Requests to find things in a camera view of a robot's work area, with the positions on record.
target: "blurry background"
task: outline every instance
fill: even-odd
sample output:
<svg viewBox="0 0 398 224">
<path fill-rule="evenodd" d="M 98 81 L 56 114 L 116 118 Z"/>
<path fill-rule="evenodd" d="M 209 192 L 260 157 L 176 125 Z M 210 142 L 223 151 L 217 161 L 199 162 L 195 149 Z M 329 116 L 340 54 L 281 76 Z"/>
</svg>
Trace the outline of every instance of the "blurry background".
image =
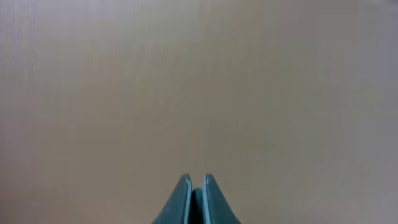
<svg viewBox="0 0 398 224">
<path fill-rule="evenodd" d="M 0 0 L 1 223 L 150 223 L 207 172 L 242 223 L 396 223 L 397 17 Z"/>
</svg>

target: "beige surface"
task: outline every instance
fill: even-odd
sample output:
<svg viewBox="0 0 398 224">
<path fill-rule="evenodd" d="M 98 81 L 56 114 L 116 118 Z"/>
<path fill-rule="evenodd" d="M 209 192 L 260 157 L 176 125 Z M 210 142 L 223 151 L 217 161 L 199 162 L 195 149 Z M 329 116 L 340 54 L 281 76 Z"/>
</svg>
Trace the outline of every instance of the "beige surface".
<svg viewBox="0 0 398 224">
<path fill-rule="evenodd" d="M 1 223 L 150 223 L 215 175 L 243 223 L 396 223 L 396 79 L 356 1 L 0 1 Z"/>
</svg>

